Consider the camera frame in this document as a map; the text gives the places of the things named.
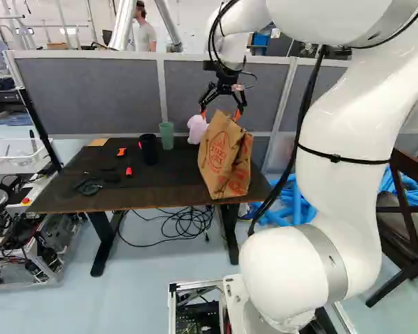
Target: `orange marker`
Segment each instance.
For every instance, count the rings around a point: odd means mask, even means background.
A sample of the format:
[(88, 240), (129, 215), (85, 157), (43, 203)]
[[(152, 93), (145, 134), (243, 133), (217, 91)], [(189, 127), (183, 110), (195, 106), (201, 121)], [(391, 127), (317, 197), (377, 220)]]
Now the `orange marker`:
[(123, 157), (123, 156), (125, 156), (126, 151), (127, 151), (127, 148), (119, 148), (118, 149), (118, 154), (116, 156), (117, 157)]

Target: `person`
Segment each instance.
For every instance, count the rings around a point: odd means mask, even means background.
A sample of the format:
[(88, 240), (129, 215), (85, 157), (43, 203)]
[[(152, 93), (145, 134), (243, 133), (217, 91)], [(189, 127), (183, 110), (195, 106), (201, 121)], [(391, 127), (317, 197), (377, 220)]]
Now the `person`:
[(136, 38), (137, 51), (156, 52), (156, 32), (146, 21), (146, 8), (144, 1), (138, 0), (134, 11), (134, 18), (139, 23), (139, 30)]

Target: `paper bag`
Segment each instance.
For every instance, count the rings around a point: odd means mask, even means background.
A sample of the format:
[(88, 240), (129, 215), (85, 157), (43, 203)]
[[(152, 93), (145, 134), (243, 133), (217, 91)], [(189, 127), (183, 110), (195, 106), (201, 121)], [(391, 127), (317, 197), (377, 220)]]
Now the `paper bag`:
[(198, 166), (213, 200), (244, 196), (251, 179), (253, 136), (217, 110), (201, 138)]

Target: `circuit board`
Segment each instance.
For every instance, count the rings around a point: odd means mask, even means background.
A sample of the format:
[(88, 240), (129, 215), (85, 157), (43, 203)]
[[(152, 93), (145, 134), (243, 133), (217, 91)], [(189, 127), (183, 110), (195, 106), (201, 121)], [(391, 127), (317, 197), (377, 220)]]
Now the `circuit board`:
[(177, 308), (176, 334), (220, 334), (218, 301)]

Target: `blue bin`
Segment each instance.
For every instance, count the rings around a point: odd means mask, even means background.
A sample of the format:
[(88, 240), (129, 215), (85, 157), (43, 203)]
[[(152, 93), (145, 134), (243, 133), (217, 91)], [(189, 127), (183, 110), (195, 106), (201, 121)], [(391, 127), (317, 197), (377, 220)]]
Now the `blue bin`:
[(255, 33), (254, 37), (252, 38), (253, 45), (268, 45), (269, 36), (261, 35), (259, 33)]

